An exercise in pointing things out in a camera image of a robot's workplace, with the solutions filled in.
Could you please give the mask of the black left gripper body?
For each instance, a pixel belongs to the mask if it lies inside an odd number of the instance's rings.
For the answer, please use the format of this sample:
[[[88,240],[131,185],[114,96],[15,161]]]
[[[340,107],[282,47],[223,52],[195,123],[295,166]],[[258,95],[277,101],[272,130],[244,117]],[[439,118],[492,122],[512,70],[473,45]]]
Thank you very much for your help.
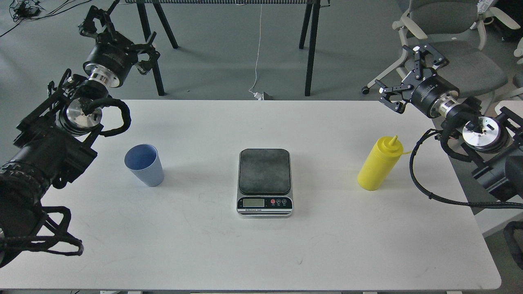
[[[95,70],[102,71],[108,79],[107,86],[117,88],[123,85],[134,64],[136,54],[126,52],[109,42],[97,42],[83,68],[87,75],[91,75]]]

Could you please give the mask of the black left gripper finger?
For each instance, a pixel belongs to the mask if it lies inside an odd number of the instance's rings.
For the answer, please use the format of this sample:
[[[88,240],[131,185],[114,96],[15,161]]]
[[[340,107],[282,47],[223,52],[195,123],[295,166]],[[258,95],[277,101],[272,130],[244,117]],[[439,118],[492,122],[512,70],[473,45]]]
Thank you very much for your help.
[[[81,36],[95,39],[97,44],[120,44],[121,35],[116,30],[110,15],[116,6],[110,6],[106,11],[91,6],[84,21],[78,26]],[[102,32],[98,32],[95,20],[100,22]]]
[[[153,44],[155,37],[156,32],[152,32],[146,43],[130,45],[130,55],[136,58],[136,61],[132,61],[132,65],[137,68],[141,75],[148,74],[153,68],[154,63],[159,59],[160,53],[155,49]],[[146,54],[149,58],[147,60],[139,60],[139,55],[142,54]]]

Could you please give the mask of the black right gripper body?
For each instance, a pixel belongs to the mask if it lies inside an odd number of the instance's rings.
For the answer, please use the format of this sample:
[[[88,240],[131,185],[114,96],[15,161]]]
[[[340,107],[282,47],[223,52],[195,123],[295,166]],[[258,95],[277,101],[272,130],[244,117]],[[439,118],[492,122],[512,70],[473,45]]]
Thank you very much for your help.
[[[460,90],[434,73],[429,78],[425,78],[419,85],[415,87],[411,95],[411,103],[421,111],[428,118],[437,118],[441,116],[439,100],[450,98],[457,98]]]

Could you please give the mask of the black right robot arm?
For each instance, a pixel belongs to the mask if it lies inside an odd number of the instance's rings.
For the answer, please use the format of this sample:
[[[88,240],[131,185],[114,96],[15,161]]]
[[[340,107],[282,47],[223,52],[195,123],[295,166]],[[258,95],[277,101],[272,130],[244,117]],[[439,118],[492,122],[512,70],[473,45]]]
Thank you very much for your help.
[[[506,107],[495,117],[482,115],[479,100],[474,97],[458,102],[459,89],[437,73],[449,60],[431,44],[414,48],[403,45],[403,53],[413,58],[413,69],[400,85],[387,86],[375,79],[380,87],[379,101],[399,114],[411,103],[428,118],[444,117],[442,129],[427,130],[413,148],[409,171],[414,185],[429,199],[443,203],[483,209],[522,209],[521,203],[510,201],[514,196],[522,196],[522,118]],[[440,141],[451,158],[475,163],[473,178],[496,201],[459,202],[424,188],[413,172],[413,160],[430,136]]]

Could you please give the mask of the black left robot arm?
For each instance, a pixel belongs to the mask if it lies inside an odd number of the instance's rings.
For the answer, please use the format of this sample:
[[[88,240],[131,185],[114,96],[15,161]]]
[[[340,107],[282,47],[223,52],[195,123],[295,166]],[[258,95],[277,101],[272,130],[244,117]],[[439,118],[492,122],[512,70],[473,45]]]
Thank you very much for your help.
[[[47,99],[18,125],[14,145],[19,152],[1,166],[1,266],[23,251],[64,256],[82,255],[82,241],[68,232],[71,212],[41,203],[50,187],[72,183],[97,157],[98,136],[116,136],[131,125],[129,107],[109,94],[123,85],[132,67],[142,75],[159,58],[153,41],[127,39],[114,27],[110,14],[90,7],[80,35],[95,45],[83,65],[85,75],[67,69],[60,82],[49,82]]]

